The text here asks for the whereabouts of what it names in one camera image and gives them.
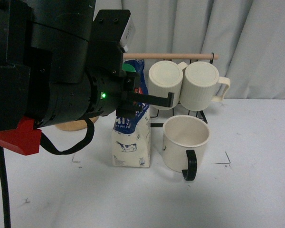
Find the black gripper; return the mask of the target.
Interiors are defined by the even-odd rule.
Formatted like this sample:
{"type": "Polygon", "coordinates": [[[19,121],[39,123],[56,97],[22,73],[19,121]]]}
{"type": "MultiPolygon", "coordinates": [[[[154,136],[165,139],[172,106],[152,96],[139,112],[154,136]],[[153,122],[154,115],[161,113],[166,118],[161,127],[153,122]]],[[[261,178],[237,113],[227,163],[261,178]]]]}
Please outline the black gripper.
{"type": "Polygon", "coordinates": [[[92,23],[86,58],[86,73],[91,80],[89,117],[107,116],[132,119],[140,110],[137,102],[172,107],[174,93],[157,97],[135,93],[139,86],[137,73],[122,69],[124,52],[119,41],[131,13],[127,9],[100,10],[92,23]]]}

